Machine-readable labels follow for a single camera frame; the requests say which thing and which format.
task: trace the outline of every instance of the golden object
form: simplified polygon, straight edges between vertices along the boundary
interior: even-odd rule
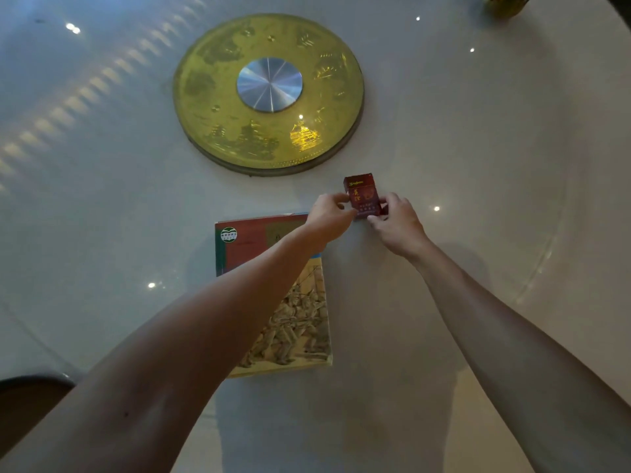
[[[487,9],[498,18],[511,18],[519,14],[530,0],[484,0]]]
[[[248,63],[273,56],[302,74],[302,94],[276,113],[256,111],[237,93]],[[313,21],[260,14],[208,31],[174,77],[177,116],[191,142],[233,171],[278,176],[332,157],[351,137],[363,108],[359,63],[335,34]]]

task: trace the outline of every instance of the left hand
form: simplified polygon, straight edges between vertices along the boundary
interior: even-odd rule
[[[348,194],[322,194],[309,212],[305,228],[314,236],[318,252],[334,239],[340,237],[357,215],[356,209],[345,209]]]

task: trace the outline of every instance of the red cigarette pack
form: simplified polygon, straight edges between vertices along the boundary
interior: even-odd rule
[[[344,178],[344,189],[351,198],[351,206],[358,211],[357,217],[381,214],[379,194],[371,173]]]

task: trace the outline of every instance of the silver center disc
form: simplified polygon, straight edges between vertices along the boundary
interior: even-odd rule
[[[260,58],[241,70],[237,92],[249,107],[275,113],[296,102],[302,93],[302,74],[283,59]]]

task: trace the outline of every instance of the right hand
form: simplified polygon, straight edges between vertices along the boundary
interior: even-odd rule
[[[387,218],[369,215],[368,222],[391,252],[413,260],[431,242],[414,208],[407,198],[399,198],[394,192],[389,192],[379,201],[387,204]]]

